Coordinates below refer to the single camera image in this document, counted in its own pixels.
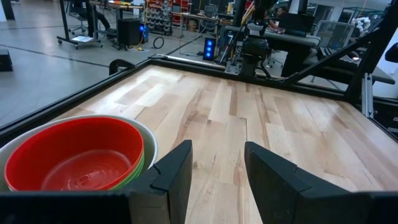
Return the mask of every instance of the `white bowl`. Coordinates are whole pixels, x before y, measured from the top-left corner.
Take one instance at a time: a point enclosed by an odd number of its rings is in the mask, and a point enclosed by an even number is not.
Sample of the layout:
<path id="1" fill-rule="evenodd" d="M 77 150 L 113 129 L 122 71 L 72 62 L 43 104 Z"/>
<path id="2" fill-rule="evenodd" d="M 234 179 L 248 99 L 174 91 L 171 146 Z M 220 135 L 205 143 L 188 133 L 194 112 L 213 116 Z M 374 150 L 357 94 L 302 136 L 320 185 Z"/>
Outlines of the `white bowl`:
<path id="1" fill-rule="evenodd" d="M 65 121 L 73 120 L 73 119 L 78 119 L 78 118 L 88 118 L 88 117 L 109 117 L 109 118 L 115 118 L 115 119 L 120 119 L 122 121 L 125 121 L 131 125 L 133 125 L 135 128 L 138 129 L 138 131 L 141 133 L 142 138 L 144 139 L 144 152 L 145 152 L 145 162 L 144 162 L 144 167 L 142 170 L 147 170 L 157 160 L 157 155 L 159 152 L 159 147 L 157 145 L 156 137 L 154 133 L 149 130 L 146 126 L 144 126 L 142 123 L 123 118 L 120 116 L 113 116 L 113 115 L 105 115 L 105 114 L 92 114 L 92 115 L 81 115 L 81 116 L 74 116 L 70 118 L 64 118 L 64 119 L 59 119 L 56 121 L 51 121 L 49 123 L 43 124 L 37 128 L 34 128 L 24 134 L 21 134 L 20 136 L 16 137 L 9 143 L 7 143 L 5 146 L 3 146 L 0 149 L 0 191 L 6 191 L 9 190 L 6 181 L 4 179 L 4 169 L 6 166 L 6 162 L 12 152 L 14 152 L 18 146 L 20 146 L 25 140 L 29 139 L 31 136 L 37 134 L 38 132 L 42 131 L 43 129 L 49 128 L 55 124 L 59 124 Z"/>

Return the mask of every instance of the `bowl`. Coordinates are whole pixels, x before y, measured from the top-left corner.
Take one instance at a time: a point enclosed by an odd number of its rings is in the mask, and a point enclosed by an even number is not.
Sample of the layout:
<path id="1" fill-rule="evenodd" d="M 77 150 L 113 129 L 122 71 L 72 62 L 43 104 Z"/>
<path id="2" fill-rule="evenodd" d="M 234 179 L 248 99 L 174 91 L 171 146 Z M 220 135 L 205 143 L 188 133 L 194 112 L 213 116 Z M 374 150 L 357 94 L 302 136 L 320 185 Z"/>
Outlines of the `bowl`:
<path id="1" fill-rule="evenodd" d="M 144 165 L 143 165 L 142 170 L 147 170 L 147 169 L 151 168 L 152 165 L 156 162 L 157 155 L 159 152 L 159 147 L 157 145 L 155 135 L 150 129 L 148 129 L 142 123 L 132 120 L 132 119 L 123 118 L 120 116 L 111 116 L 111 115 L 105 115 L 105 114 L 91 114 L 91 115 L 81 115 L 81 116 L 74 116 L 74 117 L 70 117 L 70 118 L 63 118 L 63 119 L 48 122 L 39 127 L 31 129 L 30 131 L 27 131 L 26 133 L 21 134 L 20 136 L 16 137 L 12 141 L 8 142 L 6 145 L 4 145 L 2 148 L 0 148 L 0 173 L 2 173 L 2 174 L 4 173 L 4 168 L 5 168 L 5 165 L 6 165 L 6 162 L 9 158 L 9 156 L 26 139 L 29 139 L 34 134 L 40 132 L 43 129 L 49 128 L 55 124 L 69 121 L 72 119 L 85 118 L 85 117 L 109 117 L 109 118 L 120 119 L 122 121 L 125 121 L 125 122 L 133 125 L 141 133 L 141 136 L 144 139 L 145 159 L 144 159 Z M 0 175 L 0 191 L 8 191 L 8 190 L 10 190 L 10 189 L 6 184 L 4 176 Z"/>
<path id="2" fill-rule="evenodd" d="M 108 190 L 138 165 L 144 142 L 125 121 L 69 120 L 23 142 L 6 163 L 12 190 Z"/>

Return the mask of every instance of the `black box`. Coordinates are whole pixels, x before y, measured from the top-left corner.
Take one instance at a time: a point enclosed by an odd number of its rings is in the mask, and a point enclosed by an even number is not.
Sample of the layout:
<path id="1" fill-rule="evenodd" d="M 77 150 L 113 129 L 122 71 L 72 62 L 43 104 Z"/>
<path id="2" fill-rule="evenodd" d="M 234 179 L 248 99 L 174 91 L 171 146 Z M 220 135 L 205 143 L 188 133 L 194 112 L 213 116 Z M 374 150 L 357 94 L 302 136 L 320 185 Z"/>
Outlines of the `black box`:
<path id="1" fill-rule="evenodd" d="M 140 24 L 139 19 L 118 20 L 119 44 L 129 47 L 147 42 L 148 38 L 142 38 L 143 32 L 140 31 Z"/>
<path id="2" fill-rule="evenodd" d="M 0 72 L 12 72 L 10 53 L 6 49 L 0 49 Z"/>

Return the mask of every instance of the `gray floor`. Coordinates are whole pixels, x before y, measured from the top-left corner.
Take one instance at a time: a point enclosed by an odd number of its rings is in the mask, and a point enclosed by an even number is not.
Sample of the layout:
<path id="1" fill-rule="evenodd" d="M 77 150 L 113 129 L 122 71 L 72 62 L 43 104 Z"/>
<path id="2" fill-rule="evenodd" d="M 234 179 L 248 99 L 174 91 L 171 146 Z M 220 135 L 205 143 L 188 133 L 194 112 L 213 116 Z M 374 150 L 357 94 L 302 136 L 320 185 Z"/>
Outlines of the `gray floor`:
<path id="1" fill-rule="evenodd" d="M 148 43 L 142 46 L 145 52 L 117 51 L 106 39 L 103 48 L 87 46 L 76 50 L 72 44 L 57 42 L 57 35 L 64 36 L 59 2 L 21 0 L 13 9 L 16 20 L 0 23 L 0 48 L 10 51 L 14 68 L 13 72 L 0 73 L 0 126 L 106 78 L 109 63 L 117 58 L 138 63 L 150 55 L 170 54 L 201 60 L 195 53 L 203 51 L 206 36 L 184 31 L 184 38 L 179 39 L 180 30 L 174 29 L 172 36 L 164 37 L 161 49 L 152 48 L 159 35 L 150 34 Z M 103 13 L 114 27 L 114 12 Z M 79 24 L 68 16 L 67 20 L 69 26 Z M 274 57 L 284 63 L 285 52 Z M 278 76 L 280 64 L 268 70 Z M 323 78 L 311 82 L 311 79 L 307 77 L 301 82 L 346 89 L 341 83 Z"/>

